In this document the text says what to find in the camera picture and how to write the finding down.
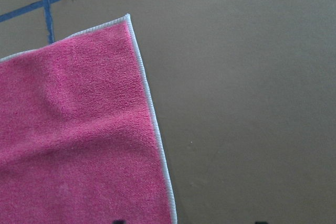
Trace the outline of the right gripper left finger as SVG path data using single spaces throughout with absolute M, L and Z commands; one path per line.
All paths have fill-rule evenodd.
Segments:
M 126 220 L 123 219 L 117 219 L 112 222 L 112 224 L 126 224 Z

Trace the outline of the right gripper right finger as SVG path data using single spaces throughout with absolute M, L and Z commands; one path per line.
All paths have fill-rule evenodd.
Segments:
M 269 222 L 264 221 L 264 220 L 257 220 L 254 222 L 254 224 L 269 224 Z

